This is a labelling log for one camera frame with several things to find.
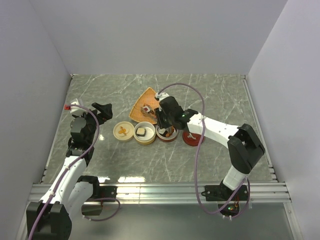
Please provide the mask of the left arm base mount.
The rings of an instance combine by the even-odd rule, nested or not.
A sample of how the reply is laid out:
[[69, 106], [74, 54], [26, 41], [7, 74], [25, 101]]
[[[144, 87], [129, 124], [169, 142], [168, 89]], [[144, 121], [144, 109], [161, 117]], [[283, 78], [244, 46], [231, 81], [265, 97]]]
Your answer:
[[[99, 187], [97, 195], [92, 195], [81, 207], [81, 213], [84, 216], [100, 216], [104, 209], [105, 203], [115, 203], [118, 187], [115, 185], [103, 185]], [[97, 200], [101, 198], [112, 198], [105, 200]]]

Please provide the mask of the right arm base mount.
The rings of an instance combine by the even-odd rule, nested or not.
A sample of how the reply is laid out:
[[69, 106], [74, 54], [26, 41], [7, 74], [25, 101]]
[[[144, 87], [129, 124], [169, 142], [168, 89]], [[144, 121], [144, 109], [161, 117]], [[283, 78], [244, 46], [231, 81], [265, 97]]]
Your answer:
[[233, 193], [235, 193], [235, 195], [230, 202], [219, 211], [223, 217], [232, 219], [248, 207], [251, 193], [249, 186], [242, 184], [240, 188], [235, 191], [230, 190], [221, 182], [220, 185], [205, 185], [201, 195], [205, 197], [207, 202], [222, 202], [222, 204], [218, 204], [218, 208], [220, 209]]

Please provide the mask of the aluminium front rail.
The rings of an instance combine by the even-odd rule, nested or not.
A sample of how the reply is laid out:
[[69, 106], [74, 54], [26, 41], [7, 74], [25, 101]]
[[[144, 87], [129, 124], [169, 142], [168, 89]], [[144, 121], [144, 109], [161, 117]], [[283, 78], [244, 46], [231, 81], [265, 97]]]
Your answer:
[[[116, 198], [122, 204], [197, 204], [195, 186], [191, 182], [115, 183]], [[251, 203], [290, 203], [285, 183], [253, 182]]]

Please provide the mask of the sushi roll green centre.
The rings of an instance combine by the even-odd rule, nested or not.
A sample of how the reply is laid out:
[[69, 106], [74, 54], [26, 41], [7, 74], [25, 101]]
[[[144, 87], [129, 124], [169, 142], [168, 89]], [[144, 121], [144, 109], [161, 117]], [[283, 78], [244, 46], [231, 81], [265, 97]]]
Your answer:
[[136, 132], [135, 132], [135, 134], [136, 134], [138, 137], [144, 137], [144, 136], [146, 135], [146, 133], [147, 133], [147, 130], [146, 130], [145, 127], [138, 127], [138, 128], [136, 129]]

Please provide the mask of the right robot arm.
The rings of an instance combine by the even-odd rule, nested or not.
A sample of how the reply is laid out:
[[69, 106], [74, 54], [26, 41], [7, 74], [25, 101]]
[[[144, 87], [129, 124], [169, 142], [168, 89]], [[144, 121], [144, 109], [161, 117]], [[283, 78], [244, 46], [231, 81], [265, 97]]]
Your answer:
[[231, 200], [238, 194], [238, 186], [250, 174], [265, 154], [265, 148], [253, 127], [244, 123], [230, 125], [187, 109], [183, 110], [173, 96], [157, 93], [159, 107], [155, 109], [160, 129], [174, 127], [189, 134], [204, 135], [228, 149], [231, 167], [221, 181], [217, 197]]

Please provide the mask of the woven bamboo tray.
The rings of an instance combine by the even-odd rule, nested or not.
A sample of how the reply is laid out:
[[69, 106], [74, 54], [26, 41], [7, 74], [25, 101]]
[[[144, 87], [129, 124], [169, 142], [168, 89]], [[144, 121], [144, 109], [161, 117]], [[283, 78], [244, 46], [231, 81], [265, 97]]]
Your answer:
[[153, 125], [156, 124], [150, 118], [145, 117], [141, 112], [141, 107], [143, 107], [144, 105], [150, 105], [154, 112], [155, 109], [160, 106], [159, 102], [155, 99], [155, 94], [156, 92], [151, 87], [148, 87], [147, 90], [145, 90], [143, 94], [138, 98], [138, 100], [135, 102], [134, 106], [132, 107], [129, 113], [129, 117], [133, 121], [137, 123], [149, 122]]

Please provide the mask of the sushi roll red centre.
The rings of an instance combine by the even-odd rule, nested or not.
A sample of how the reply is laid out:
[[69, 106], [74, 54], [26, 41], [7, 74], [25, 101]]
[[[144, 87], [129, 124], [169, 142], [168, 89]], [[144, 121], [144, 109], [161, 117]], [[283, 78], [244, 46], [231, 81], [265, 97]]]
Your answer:
[[151, 109], [148, 105], [143, 106], [142, 109], [143, 109], [147, 114], [150, 114], [150, 113], [152, 112], [152, 109]]

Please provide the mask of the metal tongs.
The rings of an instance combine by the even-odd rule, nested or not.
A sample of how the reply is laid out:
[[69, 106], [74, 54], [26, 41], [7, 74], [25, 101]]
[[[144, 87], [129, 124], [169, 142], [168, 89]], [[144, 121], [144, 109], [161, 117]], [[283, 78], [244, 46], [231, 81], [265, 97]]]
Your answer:
[[144, 105], [140, 108], [141, 113], [147, 117], [150, 118], [153, 122], [157, 123], [157, 117], [155, 114], [155, 111], [152, 109], [150, 105]]

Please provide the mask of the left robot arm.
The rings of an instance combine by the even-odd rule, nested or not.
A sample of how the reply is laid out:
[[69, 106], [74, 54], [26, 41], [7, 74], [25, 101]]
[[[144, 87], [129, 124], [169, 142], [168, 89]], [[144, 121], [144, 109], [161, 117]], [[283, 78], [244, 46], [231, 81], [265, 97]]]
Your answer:
[[93, 110], [76, 101], [65, 105], [73, 120], [63, 166], [48, 191], [26, 209], [27, 237], [30, 240], [67, 240], [72, 231], [72, 218], [86, 200], [96, 201], [101, 195], [95, 176], [84, 176], [100, 125], [112, 119], [112, 104], [92, 103]]

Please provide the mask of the red bowl silver inside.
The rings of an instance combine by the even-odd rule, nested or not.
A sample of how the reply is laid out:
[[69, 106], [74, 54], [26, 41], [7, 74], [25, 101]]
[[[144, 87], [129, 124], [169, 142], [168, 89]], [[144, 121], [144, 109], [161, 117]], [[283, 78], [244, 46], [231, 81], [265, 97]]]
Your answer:
[[162, 141], [162, 142], [172, 142], [172, 141], [174, 141], [176, 138], [177, 138], [177, 136], [178, 136], [178, 131], [173, 127], [173, 126], [170, 126], [170, 127], [168, 127], [168, 128], [164, 128], [164, 129], [166, 129], [167, 130], [167, 132], [173, 132], [173, 134], [170, 136], [170, 137], [163, 137], [163, 136], [161, 136], [161, 135], [158, 135], [158, 130], [157, 130], [157, 128], [160, 128], [159, 126], [156, 126], [156, 135], [158, 136], [158, 138]]

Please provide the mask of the sushi roll white centre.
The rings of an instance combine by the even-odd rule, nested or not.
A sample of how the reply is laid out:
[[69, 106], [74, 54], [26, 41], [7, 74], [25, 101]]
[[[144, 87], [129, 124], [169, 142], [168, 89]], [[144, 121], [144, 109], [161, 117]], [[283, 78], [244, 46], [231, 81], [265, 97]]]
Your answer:
[[165, 128], [157, 128], [157, 133], [158, 133], [158, 135], [160, 135], [160, 136], [162, 136], [162, 137], [166, 137], [166, 135], [167, 135], [167, 130], [165, 129]]

